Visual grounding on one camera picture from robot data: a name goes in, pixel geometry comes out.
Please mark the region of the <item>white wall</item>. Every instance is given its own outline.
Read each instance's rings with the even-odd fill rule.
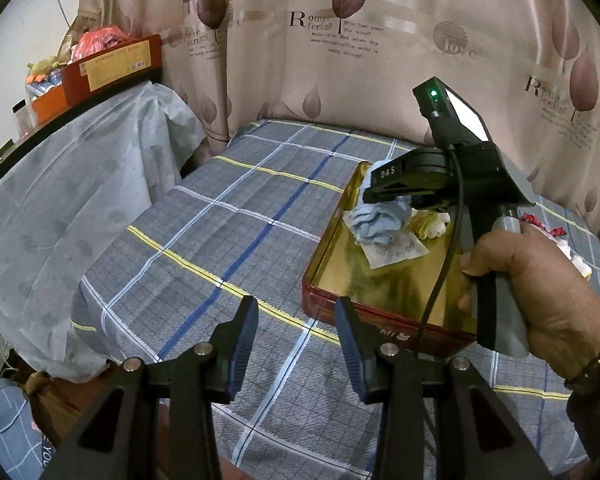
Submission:
[[[60,0],[71,23],[78,0]],[[58,52],[68,30],[58,0],[11,0],[0,15],[0,147],[18,139],[11,108],[24,99],[27,63]]]

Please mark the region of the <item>dark sleeve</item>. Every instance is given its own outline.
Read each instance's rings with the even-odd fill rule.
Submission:
[[[600,453],[600,390],[589,395],[573,392],[567,402],[567,414],[589,458],[595,460]]]

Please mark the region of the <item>human hand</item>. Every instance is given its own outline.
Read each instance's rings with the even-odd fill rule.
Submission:
[[[555,243],[524,222],[520,231],[491,231],[462,256],[466,292],[459,307],[471,309],[468,276],[508,272],[531,353],[573,379],[600,352],[600,298]]]

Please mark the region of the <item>beige curtain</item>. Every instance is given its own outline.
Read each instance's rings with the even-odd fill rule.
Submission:
[[[600,27],[581,0],[80,0],[77,23],[159,33],[213,153],[256,118],[427,142],[411,89],[438,76],[600,238]]]

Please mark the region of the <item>beaded bracelet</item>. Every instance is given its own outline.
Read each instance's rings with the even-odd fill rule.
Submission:
[[[564,381],[564,386],[581,394],[588,394],[600,387],[600,353],[585,366],[575,378]]]

